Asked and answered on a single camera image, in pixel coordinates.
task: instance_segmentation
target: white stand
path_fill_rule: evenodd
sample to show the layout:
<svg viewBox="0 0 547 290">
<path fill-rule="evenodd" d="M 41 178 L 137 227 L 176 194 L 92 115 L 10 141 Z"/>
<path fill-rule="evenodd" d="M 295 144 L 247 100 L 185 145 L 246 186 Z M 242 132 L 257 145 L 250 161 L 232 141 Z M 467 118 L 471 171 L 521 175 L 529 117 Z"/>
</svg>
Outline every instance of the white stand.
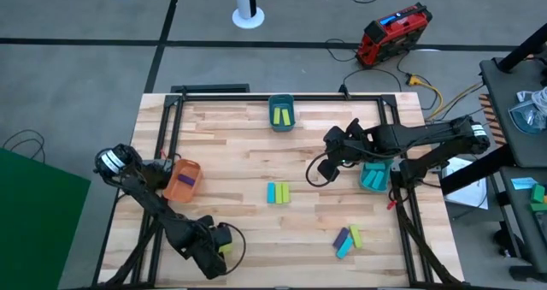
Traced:
<svg viewBox="0 0 547 290">
<path fill-rule="evenodd" d="M 243 29 L 259 27 L 264 22 L 264 12 L 256 7 L 256 0 L 236 0 L 238 8 L 233 11 L 233 23 Z"/>
<path fill-rule="evenodd" d="M 253 29 L 259 27 L 264 22 L 264 12 L 260 8 L 256 8 L 255 16 L 245 19 L 241 17 L 239 9 L 233 11 L 232 21 L 237 27 L 243 29 Z"/>
</svg>

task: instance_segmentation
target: white paper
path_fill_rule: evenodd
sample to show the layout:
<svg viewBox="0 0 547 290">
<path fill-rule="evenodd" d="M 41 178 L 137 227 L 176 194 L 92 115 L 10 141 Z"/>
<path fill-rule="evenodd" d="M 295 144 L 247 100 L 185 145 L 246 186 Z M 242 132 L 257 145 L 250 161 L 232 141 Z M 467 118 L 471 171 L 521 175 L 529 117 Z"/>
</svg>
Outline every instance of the white paper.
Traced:
<svg viewBox="0 0 547 290">
<path fill-rule="evenodd" d="M 450 165 L 443 171 L 444 176 L 451 175 L 457 170 L 462 169 L 472 163 L 458 157 L 452 157 L 449 162 Z M 455 192 L 451 192 L 450 194 L 444 196 L 444 200 L 476 207 L 479 206 L 485 198 L 485 195 L 486 179 L 483 178 Z M 480 208 L 483 210 L 488 210 L 488 199 L 480 205 Z"/>
</svg>

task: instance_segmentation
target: white pole base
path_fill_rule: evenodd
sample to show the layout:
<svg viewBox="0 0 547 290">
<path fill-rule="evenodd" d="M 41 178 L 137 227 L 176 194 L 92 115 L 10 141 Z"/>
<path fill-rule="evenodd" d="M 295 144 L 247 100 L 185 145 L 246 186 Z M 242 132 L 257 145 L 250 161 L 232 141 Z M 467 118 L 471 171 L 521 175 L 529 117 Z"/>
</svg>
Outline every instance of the white pole base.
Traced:
<svg viewBox="0 0 547 290">
<path fill-rule="evenodd" d="M 245 19 L 239 14 L 239 10 L 236 9 L 232 14 L 233 23 L 243 29 L 253 29 L 259 27 L 264 22 L 264 11 L 260 8 L 256 8 L 255 16 Z"/>
</svg>

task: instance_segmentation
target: yellow cable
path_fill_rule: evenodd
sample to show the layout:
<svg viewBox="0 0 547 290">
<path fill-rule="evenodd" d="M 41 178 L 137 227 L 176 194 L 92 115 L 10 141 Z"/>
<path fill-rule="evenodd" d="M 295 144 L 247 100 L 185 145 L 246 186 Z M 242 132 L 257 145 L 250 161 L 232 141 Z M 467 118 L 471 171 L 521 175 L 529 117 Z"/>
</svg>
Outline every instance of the yellow cable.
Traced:
<svg viewBox="0 0 547 290">
<path fill-rule="evenodd" d="M 432 114 L 430 114 L 426 120 L 430 120 L 432 119 L 434 116 L 438 115 L 440 112 L 442 112 L 443 110 L 445 110 L 447 107 L 449 107 L 451 104 L 453 104 L 458 98 L 461 98 L 462 96 L 464 96 L 466 93 L 476 89 L 478 86 L 481 86 L 482 85 L 482 81 L 476 83 L 476 84 L 473 84 L 471 85 L 470 87 L 468 87 L 466 90 L 460 92 L 458 95 L 456 95 L 455 98 L 452 98 L 452 100 L 450 100 L 444 107 L 440 108 L 440 109 L 436 109 L 435 111 L 433 111 Z"/>
<path fill-rule="evenodd" d="M 438 99 L 440 100 L 440 103 L 438 104 L 437 108 L 433 111 L 433 113 L 437 112 L 441 107 L 443 107 L 443 102 L 444 102 L 443 94 L 437 88 L 435 88 L 434 86 L 428 85 L 424 82 L 421 82 L 418 85 L 419 86 L 424 86 L 425 88 L 429 88 L 429 89 L 433 90 L 435 92 L 435 94 L 437 94 Z"/>
</svg>

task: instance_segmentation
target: yellow block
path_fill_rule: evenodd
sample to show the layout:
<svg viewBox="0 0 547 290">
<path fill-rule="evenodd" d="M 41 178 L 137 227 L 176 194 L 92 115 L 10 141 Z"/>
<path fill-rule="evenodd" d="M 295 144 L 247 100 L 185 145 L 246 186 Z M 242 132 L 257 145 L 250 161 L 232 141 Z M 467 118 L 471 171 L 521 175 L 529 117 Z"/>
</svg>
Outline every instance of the yellow block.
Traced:
<svg viewBox="0 0 547 290">
<path fill-rule="evenodd" d="M 283 190 L 283 203 L 288 204 L 291 202 L 291 195 L 289 194 L 289 185 L 281 183 L 281 189 Z"/>
<path fill-rule="evenodd" d="M 359 235 L 359 229 L 356 225 L 350 225 L 351 238 L 353 238 L 353 244 L 356 248 L 362 248 L 361 235 Z"/>
<path fill-rule="evenodd" d="M 279 125 L 281 108 L 276 107 L 273 109 L 273 124 Z"/>
<path fill-rule="evenodd" d="M 281 187 L 281 183 L 275 183 L 275 203 L 283 204 L 283 187 Z"/>
<path fill-rule="evenodd" d="M 223 252 L 227 254 L 228 252 L 231 252 L 231 251 L 232 251 L 232 243 L 219 247 L 219 252 Z"/>
<path fill-rule="evenodd" d="M 282 109 L 281 113 L 283 114 L 283 123 L 286 127 L 291 125 L 291 117 L 289 116 L 289 110 L 288 109 Z"/>
</svg>

